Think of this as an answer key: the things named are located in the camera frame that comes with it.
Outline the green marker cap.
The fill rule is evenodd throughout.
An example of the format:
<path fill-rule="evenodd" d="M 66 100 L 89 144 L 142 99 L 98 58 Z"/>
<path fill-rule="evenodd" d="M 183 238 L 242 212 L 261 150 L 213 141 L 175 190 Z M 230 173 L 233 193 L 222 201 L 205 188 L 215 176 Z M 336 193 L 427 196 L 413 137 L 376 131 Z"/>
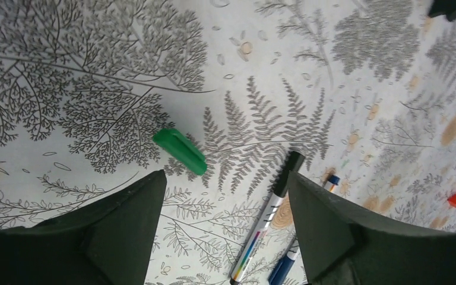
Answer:
<path fill-rule="evenodd" d="M 205 155 L 175 128 L 163 128 L 153 135 L 153 141 L 196 175 L 207 170 Z"/>

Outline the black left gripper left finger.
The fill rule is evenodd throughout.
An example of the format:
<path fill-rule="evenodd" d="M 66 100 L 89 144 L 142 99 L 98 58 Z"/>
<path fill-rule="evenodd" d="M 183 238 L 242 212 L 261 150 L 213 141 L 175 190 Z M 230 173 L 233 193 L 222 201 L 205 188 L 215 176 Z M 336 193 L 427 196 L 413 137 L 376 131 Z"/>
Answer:
<path fill-rule="evenodd" d="M 144 284 L 163 170 L 33 227 L 0 230 L 0 284 Z"/>

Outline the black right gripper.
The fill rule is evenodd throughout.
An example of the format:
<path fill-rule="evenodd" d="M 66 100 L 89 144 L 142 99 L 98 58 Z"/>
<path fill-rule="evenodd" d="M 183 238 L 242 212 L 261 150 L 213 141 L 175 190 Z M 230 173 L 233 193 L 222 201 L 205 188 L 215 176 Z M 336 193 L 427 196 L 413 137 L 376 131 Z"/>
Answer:
<path fill-rule="evenodd" d="M 444 15 L 448 21 L 456 19 L 456 0 L 433 0 L 427 13 L 429 18 Z"/>

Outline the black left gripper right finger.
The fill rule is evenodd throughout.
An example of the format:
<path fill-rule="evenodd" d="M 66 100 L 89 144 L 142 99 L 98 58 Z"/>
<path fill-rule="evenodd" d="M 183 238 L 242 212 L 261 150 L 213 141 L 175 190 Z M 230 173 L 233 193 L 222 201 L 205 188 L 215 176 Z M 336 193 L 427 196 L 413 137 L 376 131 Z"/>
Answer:
<path fill-rule="evenodd" d="M 456 284 L 456 233 L 382 216 L 296 172 L 287 190 L 309 284 Z"/>

